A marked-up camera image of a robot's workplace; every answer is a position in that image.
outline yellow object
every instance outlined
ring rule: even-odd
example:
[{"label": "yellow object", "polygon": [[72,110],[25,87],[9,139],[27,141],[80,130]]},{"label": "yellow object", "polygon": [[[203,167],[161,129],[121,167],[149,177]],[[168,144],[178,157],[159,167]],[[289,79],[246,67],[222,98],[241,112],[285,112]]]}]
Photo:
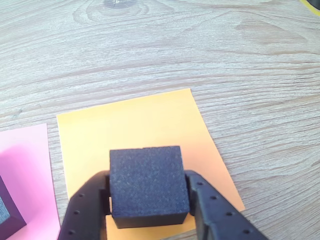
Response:
[{"label": "yellow object", "polygon": [[[72,196],[110,167],[111,149],[180,146],[183,166],[201,174],[239,211],[245,206],[206,128],[190,89],[95,106],[57,116],[66,187]],[[195,228],[184,224],[117,229],[107,216],[108,240],[158,240]]]},{"label": "yellow object", "polygon": [[314,6],[312,6],[307,0],[300,0],[306,7],[313,12],[314,14],[320,16],[320,10],[316,9]]}]

